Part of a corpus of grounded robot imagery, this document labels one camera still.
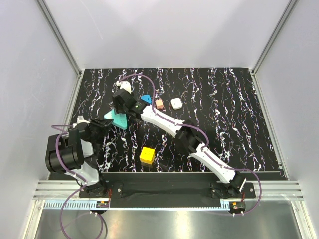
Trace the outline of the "teal socket block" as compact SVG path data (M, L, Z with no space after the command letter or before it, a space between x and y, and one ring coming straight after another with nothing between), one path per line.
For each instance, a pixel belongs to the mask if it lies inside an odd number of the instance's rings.
M112 125L126 130L128 128L127 115L123 113L116 113L114 109L110 110L104 115L105 120L113 120Z

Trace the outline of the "blue plug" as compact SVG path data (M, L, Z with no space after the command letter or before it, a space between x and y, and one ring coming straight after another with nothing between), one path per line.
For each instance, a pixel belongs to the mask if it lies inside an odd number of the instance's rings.
M142 95L140 97L141 100L147 102L148 104L151 104L152 103L152 98L150 97L149 94L145 94L145 95Z

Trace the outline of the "pink plug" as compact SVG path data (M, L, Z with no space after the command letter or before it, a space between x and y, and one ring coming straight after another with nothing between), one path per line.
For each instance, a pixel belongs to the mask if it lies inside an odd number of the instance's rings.
M163 109L165 107L164 101L162 99L155 100L155 105L157 109Z

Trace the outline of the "yellow cube socket adapter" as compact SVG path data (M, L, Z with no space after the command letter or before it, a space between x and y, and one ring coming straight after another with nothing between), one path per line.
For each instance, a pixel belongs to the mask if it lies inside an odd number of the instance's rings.
M140 154L140 162L147 164L147 165L152 165L153 161L155 158L155 150L148 148L148 147L143 147L141 154Z

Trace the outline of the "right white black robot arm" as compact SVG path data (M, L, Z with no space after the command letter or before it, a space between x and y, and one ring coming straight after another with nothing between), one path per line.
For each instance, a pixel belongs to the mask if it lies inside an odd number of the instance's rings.
M238 197L244 192L246 178L237 169L224 163L208 148L206 134L195 127L190 120L179 120L166 115L144 100L136 100L132 93L119 89L112 95L116 113L128 114L134 119L151 123L169 133L180 154L195 158L213 172L231 197Z

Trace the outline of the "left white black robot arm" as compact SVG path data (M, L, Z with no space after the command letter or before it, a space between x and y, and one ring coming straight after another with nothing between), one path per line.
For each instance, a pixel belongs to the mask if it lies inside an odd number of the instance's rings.
M49 172L71 176L82 192L90 196L110 196L112 191L98 169L85 159L97 157L112 119L85 120L79 116L72 125L52 125L59 134L48 138L45 165Z

